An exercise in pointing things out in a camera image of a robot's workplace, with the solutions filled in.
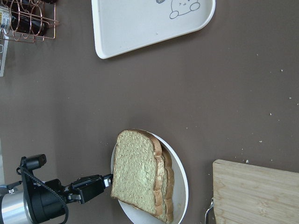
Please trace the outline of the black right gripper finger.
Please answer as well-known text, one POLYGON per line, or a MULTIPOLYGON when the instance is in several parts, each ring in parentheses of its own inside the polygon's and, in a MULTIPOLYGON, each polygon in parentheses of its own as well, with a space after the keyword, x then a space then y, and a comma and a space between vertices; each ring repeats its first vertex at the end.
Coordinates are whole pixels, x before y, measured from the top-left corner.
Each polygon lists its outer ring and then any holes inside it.
POLYGON ((113 183, 113 174, 81 177, 70 184, 70 190, 79 198, 94 198, 113 183))

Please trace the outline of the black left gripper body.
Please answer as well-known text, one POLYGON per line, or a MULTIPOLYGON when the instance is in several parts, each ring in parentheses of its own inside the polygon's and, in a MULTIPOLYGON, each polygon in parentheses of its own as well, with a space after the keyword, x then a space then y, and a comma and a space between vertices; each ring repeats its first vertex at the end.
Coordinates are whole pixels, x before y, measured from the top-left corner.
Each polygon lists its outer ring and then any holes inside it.
POLYGON ((32 180, 29 181, 29 204, 30 215, 34 222, 46 222, 67 214, 60 199, 32 180))

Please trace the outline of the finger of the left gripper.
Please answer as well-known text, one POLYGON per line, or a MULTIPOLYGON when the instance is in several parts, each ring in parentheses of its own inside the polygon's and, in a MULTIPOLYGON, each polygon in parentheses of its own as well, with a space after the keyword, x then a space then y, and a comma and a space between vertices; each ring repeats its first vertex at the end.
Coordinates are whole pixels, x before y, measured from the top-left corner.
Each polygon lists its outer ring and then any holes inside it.
POLYGON ((79 204, 85 204, 84 194, 82 192, 68 193, 66 195, 66 203, 78 202, 79 204))

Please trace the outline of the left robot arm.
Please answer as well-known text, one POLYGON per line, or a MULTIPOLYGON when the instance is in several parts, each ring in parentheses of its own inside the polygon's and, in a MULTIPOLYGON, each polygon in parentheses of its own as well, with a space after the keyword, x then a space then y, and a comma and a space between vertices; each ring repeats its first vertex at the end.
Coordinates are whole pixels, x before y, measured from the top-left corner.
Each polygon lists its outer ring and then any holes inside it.
POLYGON ((2 224, 41 224, 51 219, 69 216, 68 204, 84 204, 112 185, 113 175, 92 175, 81 177, 67 186, 59 179, 35 182, 30 177, 23 184, 24 190, 17 190, 22 182, 1 187, 0 222, 2 224))

